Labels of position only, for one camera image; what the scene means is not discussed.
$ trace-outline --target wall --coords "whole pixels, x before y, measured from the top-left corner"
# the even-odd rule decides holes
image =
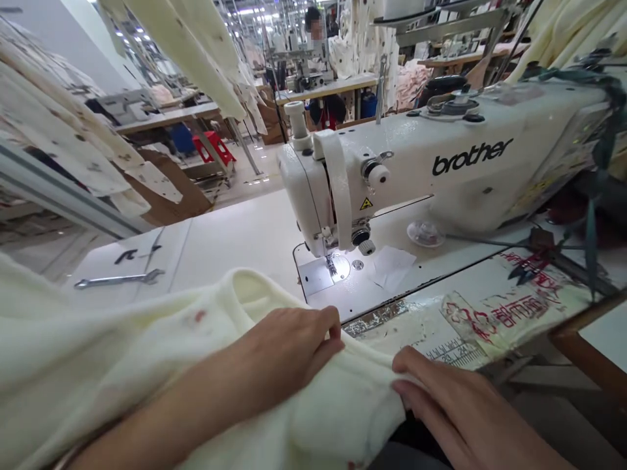
[[[135,66],[116,53],[88,0],[0,0],[0,7],[16,6],[24,12],[6,14],[6,19],[30,30],[50,51],[89,75],[105,93],[121,93],[145,84]]]

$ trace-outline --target yellow warning sticker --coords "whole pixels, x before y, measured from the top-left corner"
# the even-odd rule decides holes
[[[360,210],[368,209],[368,208],[371,208],[371,207],[372,207],[372,203],[370,202],[370,199],[365,198],[364,199],[364,203],[361,205],[361,209]]]

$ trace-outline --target finger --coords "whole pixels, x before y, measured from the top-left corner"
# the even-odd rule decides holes
[[[331,339],[339,339],[342,335],[342,325],[340,324],[340,312],[332,305],[323,308],[318,313],[318,328],[324,335],[329,332]]]
[[[315,375],[327,365],[327,362],[342,349],[344,349],[344,343],[341,340],[335,338],[324,340],[313,353],[312,361],[305,376],[306,384],[311,382]]]
[[[477,468],[474,455],[461,434],[427,392],[407,381],[395,381],[392,388],[409,405],[414,417],[425,423],[453,468],[456,470]]]
[[[392,370],[396,373],[409,373],[419,379],[429,392],[439,401],[440,391],[446,388],[446,375],[442,366],[446,364],[431,361],[411,346],[401,349],[392,361]]]

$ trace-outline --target floor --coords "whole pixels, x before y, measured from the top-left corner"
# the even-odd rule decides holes
[[[235,157],[235,173],[231,181],[231,188],[225,185],[213,187],[205,191],[206,196],[215,205],[212,210],[218,210],[227,206],[232,206],[245,200],[263,196],[274,191],[283,189],[281,174],[279,173],[278,154],[283,144],[272,144],[266,146],[262,140],[246,139],[248,149],[255,164],[262,175],[255,174],[242,146],[234,142],[227,142],[226,146]],[[184,159],[180,166],[201,165],[203,163],[199,155]]]

